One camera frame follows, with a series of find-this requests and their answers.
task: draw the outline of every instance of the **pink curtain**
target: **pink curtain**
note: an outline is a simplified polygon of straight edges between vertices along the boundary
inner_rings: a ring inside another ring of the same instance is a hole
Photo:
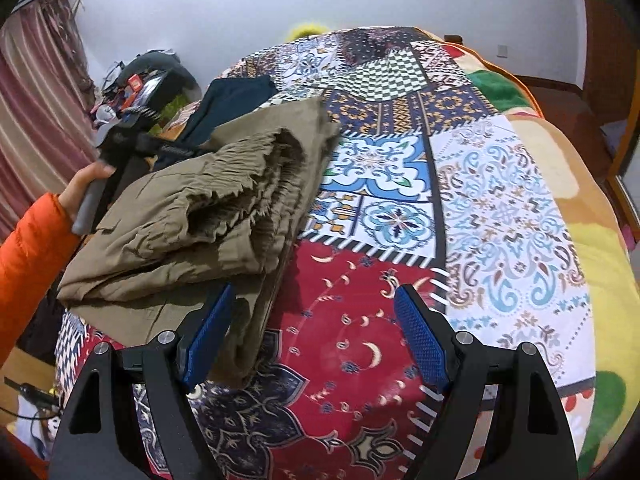
[[[94,159],[94,85],[69,0],[35,0],[0,29],[0,242],[44,192]]]

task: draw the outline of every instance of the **silver bolt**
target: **silver bolt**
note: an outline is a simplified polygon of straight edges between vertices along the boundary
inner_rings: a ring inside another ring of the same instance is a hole
[[[107,343],[106,341],[102,341],[101,343],[98,343],[96,346],[94,346],[94,352],[98,355],[104,354],[108,349],[109,343]]]
[[[536,346],[533,343],[530,343],[529,341],[526,341],[526,342],[522,343],[522,351],[525,354],[528,354],[528,355],[535,355],[536,352],[538,351],[538,349],[536,348]]]
[[[461,345],[470,345],[474,341],[474,337],[469,332],[458,332],[456,339]]]
[[[169,344],[171,341],[175,339],[175,333],[171,330],[165,330],[158,335],[158,342],[161,345]]]

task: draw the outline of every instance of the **person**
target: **person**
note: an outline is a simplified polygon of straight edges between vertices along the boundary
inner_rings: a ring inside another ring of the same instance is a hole
[[[78,171],[60,195],[37,199],[0,245],[0,366],[80,243],[71,227],[87,187],[114,171],[102,162]],[[47,477],[46,463],[6,428],[0,431],[0,470],[3,478]]]

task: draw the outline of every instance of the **bed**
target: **bed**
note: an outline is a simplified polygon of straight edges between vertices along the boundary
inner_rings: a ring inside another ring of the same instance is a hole
[[[640,298],[609,202],[567,138],[516,78],[417,28],[304,38],[221,77],[264,74],[280,92],[263,107],[322,96],[342,129],[255,377],[190,395],[228,478],[401,477],[410,436],[442,400],[394,318],[402,283],[485,344],[536,344],[585,476],[640,399],[628,330]],[[175,139],[197,105],[163,136]],[[65,314],[56,371],[66,396],[102,340],[113,342]],[[144,388],[134,394],[149,460],[168,477]],[[478,467],[494,396],[488,387],[460,476]]]

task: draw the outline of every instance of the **dark blue garment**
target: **dark blue garment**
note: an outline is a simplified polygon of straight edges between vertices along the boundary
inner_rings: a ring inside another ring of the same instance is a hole
[[[220,124],[253,112],[277,92],[276,85],[268,75],[214,79],[200,106],[189,117],[176,140],[189,146],[199,146],[209,140],[213,130]],[[162,170],[176,161],[173,157],[160,156],[154,164],[154,171]]]

